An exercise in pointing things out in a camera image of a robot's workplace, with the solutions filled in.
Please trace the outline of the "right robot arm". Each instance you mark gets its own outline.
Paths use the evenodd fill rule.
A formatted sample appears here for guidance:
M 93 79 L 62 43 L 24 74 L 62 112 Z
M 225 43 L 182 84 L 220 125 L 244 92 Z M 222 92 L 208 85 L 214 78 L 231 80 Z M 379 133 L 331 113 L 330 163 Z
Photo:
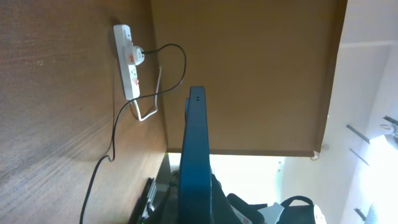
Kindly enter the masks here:
M 320 207 L 304 196 L 293 196 L 281 203 L 250 205 L 235 194 L 227 202 L 242 224 L 326 224 Z

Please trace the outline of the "blue Galaxy smartphone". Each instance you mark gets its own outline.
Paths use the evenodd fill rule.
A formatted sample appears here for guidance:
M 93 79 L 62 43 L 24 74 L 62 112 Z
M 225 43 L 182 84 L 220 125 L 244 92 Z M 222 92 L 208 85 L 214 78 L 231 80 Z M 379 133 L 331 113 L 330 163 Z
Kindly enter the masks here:
M 185 106 L 185 129 L 178 185 L 178 222 L 210 224 L 212 220 L 210 148 L 203 86 L 192 86 Z

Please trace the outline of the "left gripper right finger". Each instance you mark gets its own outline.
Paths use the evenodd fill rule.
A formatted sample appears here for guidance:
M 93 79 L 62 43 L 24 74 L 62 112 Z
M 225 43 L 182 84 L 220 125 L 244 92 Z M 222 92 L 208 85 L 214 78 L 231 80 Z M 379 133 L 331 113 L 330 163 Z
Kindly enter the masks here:
M 214 174 L 211 175 L 211 181 L 214 224 L 243 224 L 233 211 Z

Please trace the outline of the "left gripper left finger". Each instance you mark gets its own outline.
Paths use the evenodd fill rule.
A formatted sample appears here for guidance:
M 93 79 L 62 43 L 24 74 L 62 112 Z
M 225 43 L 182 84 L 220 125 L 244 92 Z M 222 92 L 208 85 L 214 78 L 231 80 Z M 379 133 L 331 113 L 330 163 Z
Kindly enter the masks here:
M 171 173 L 170 181 L 157 184 L 148 178 L 128 224 L 176 224 L 179 171 Z

